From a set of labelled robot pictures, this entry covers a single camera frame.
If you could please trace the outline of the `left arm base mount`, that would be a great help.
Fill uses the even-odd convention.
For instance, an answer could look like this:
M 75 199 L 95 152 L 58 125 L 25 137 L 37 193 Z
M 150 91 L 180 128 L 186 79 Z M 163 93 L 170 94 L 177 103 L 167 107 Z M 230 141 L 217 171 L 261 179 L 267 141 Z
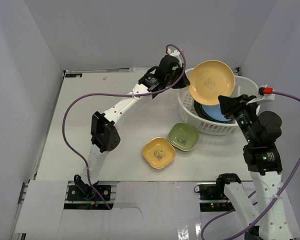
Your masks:
M 114 203 L 112 199 L 111 185 L 94 185 L 109 207 L 112 209 Z M 100 196 L 90 187 L 88 194 L 84 194 L 76 185 L 69 185 L 64 201 L 64 210 L 109 210 Z

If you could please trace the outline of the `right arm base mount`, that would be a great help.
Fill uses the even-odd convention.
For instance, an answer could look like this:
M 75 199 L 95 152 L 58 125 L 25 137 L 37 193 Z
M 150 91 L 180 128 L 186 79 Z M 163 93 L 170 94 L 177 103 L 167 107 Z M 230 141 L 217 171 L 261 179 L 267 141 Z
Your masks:
M 199 183 L 193 191 L 199 196 L 199 207 L 202 213 L 228 212 L 234 210 L 230 200 L 220 193 L 216 183 Z

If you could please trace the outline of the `round blue plate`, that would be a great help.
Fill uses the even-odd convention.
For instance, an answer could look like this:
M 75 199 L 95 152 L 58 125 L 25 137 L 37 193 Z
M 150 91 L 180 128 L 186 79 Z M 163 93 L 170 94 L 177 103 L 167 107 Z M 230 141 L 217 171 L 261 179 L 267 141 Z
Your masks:
M 224 115 L 221 113 L 221 107 L 219 104 L 216 105 L 204 105 L 201 106 L 202 111 L 213 121 L 219 122 L 219 123 L 229 123 L 232 120 L 227 119 L 224 117 Z

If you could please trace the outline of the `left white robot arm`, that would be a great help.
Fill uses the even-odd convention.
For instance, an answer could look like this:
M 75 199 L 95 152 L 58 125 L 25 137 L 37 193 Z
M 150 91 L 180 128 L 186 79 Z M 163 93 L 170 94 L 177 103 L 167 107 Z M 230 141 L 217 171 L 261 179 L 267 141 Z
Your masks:
M 91 147 L 85 159 L 85 170 L 74 176 L 78 193 L 86 200 L 100 195 L 95 185 L 108 154 L 120 143 L 119 127 L 137 109 L 168 89 L 182 89 L 190 82 L 185 75 L 185 60 L 177 51 L 166 54 L 159 65 L 151 67 L 127 95 L 104 112 L 91 118 Z

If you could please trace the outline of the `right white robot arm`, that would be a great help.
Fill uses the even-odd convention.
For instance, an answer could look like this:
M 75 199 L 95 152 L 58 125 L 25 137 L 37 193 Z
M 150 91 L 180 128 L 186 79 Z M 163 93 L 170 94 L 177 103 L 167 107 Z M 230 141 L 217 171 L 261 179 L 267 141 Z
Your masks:
M 291 240 L 286 223 L 283 201 L 279 199 L 282 180 L 281 157 L 276 140 L 281 136 L 282 119 L 272 111 L 257 114 L 257 97 L 220 95 L 221 113 L 236 120 L 247 144 L 243 157 L 255 186 L 258 205 L 263 217 L 258 234 L 263 240 Z

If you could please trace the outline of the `dark red rimmed plate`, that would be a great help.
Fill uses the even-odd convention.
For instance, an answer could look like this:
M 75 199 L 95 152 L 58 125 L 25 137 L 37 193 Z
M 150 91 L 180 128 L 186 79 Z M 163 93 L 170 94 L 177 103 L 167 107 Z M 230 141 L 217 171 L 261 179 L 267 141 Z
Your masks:
M 198 115 L 199 117 L 201 117 L 202 119 L 209 120 L 209 121 L 212 121 L 212 122 L 216 122 L 216 121 L 212 120 L 211 118 L 209 118 L 209 117 L 202 111 L 201 105 L 202 105 L 202 104 L 200 104 L 199 102 L 197 102 L 197 101 L 194 100 L 194 102 L 193 102 L 193 107 L 194 107 L 194 110 L 195 110 L 195 112 L 197 113 L 197 115 Z M 231 119 L 230 122 L 226 122 L 226 123 L 223 123 L 223 124 L 230 124 L 230 123 L 232 123 L 232 122 L 234 122 L 234 120 Z

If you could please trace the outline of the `round yellow plate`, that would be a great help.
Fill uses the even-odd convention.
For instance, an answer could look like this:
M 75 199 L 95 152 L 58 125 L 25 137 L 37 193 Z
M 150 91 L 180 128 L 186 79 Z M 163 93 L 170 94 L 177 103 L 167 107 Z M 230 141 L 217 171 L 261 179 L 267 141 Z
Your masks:
M 218 97 L 229 97 L 236 85 L 232 69 L 218 60 L 200 63 L 193 68 L 188 80 L 190 95 L 196 102 L 207 106 L 218 105 Z

